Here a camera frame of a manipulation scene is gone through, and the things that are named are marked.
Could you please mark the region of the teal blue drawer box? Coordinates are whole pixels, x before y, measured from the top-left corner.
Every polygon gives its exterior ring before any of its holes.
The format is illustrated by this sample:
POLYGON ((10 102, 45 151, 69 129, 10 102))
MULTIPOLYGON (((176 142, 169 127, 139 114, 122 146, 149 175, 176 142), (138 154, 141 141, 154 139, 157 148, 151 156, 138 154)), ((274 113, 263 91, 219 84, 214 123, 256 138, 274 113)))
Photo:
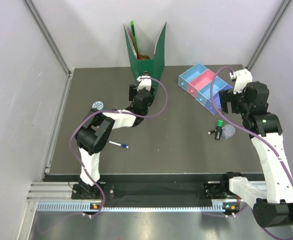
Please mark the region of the teal blue drawer box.
MULTIPOLYGON (((222 80, 220 77, 216 77, 213 85, 213 95, 216 95, 226 85, 227 83, 224 80, 222 80)), ((197 92, 196 100, 203 106, 205 106, 207 101, 211 99, 210 89, 211 82, 209 82, 197 92)))

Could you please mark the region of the green lever arch binder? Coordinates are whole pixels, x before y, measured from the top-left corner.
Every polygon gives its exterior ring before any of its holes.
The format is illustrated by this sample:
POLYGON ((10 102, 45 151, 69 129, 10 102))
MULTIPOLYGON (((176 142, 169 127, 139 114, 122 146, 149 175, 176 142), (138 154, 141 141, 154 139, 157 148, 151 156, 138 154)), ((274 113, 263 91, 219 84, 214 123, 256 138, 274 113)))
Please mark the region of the green lever arch binder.
POLYGON ((128 26, 123 26, 129 64, 135 81, 144 73, 158 81, 161 79, 165 68, 166 27, 165 23, 157 37, 153 54, 150 55, 141 52, 135 22, 132 20, 128 26))

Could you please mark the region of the pink drawer box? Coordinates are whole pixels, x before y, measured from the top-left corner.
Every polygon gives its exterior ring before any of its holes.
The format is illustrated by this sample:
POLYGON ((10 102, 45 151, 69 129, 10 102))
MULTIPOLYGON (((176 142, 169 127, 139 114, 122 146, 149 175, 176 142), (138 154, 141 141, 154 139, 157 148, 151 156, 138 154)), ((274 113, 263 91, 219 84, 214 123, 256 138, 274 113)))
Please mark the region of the pink drawer box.
POLYGON ((196 76, 189 84, 187 92, 194 98, 197 97, 198 91, 210 84, 215 73, 209 69, 196 76))

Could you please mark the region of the light blue drawer box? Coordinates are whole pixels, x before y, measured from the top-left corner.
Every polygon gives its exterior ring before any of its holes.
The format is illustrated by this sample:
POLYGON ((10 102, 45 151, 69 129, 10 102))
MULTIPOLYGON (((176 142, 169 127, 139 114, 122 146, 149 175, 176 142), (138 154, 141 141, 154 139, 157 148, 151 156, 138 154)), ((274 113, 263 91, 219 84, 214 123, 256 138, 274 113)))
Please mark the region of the light blue drawer box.
POLYGON ((178 85, 185 91, 188 90, 189 83, 196 77, 204 73, 208 68, 204 65, 197 63, 182 74, 178 76, 178 85))

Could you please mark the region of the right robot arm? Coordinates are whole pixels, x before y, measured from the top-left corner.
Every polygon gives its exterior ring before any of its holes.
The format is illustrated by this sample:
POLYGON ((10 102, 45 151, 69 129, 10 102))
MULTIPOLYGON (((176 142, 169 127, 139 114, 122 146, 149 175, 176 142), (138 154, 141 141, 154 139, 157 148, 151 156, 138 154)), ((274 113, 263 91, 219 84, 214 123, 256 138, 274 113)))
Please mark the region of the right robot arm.
POLYGON ((277 115, 268 112, 269 89, 259 81, 247 83, 241 92, 220 90, 221 110, 240 114, 243 129, 258 154, 265 179, 266 191, 250 183, 241 173, 222 176, 220 193, 231 198, 239 196, 253 211, 262 228, 293 226, 293 184, 283 146, 283 130, 277 115))

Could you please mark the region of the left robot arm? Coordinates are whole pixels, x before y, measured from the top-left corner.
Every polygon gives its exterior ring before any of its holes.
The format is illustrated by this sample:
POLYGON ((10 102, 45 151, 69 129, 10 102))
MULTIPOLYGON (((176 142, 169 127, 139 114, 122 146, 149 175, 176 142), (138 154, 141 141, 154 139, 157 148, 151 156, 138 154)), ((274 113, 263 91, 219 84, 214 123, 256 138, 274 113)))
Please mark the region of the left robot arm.
POLYGON ((75 139, 80 151, 80 159, 84 164, 78 183, 82 192, 88 198, 99 195, 100 179, 99 161, 100 153, 107 144, 112 130, 124 127, 136 127, 149 113, 148 108, 154 101, 155 88, 130 85, 129 101, 131 104, 120 112, 99 113, 85 123, 76 134, 75 139))

